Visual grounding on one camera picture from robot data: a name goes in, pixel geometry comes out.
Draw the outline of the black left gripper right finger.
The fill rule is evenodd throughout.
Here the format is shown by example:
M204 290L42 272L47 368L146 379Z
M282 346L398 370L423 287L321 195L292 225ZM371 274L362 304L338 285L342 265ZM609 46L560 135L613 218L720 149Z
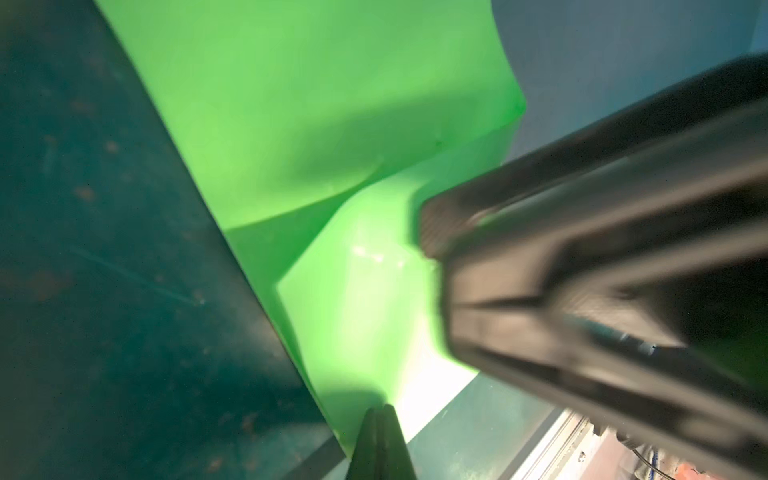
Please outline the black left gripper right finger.
M417 479L407 443L392 405L385 405L381 410L381 478Z

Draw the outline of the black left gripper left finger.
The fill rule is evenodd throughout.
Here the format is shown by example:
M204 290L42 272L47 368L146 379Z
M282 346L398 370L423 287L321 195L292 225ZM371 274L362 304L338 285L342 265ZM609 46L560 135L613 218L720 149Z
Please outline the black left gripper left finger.
M384 478L383 408L369 409L351 458L346 480L380 480Z

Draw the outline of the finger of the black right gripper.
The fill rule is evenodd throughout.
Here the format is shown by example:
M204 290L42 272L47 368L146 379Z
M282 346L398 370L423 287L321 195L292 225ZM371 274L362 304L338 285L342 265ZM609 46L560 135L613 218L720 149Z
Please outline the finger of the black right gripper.
M767 57L426 200L458 360L725 479L767 475Z

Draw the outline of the green square paper sheet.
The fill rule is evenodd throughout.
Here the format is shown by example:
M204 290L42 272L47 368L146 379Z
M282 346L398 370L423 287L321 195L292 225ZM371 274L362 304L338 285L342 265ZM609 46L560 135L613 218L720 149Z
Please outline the green square paper sheet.
M487 1L102 1L207 207L342 449L414 437L451 360L428 198L497 168L526 102Z

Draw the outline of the aluminium front rail base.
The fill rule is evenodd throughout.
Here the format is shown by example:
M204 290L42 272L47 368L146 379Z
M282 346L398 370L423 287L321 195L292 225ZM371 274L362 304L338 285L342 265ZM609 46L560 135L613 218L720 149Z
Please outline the aluminium front rail base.
M524 445L504 479L668 479L682 461L636 446L570 410L556 411Z

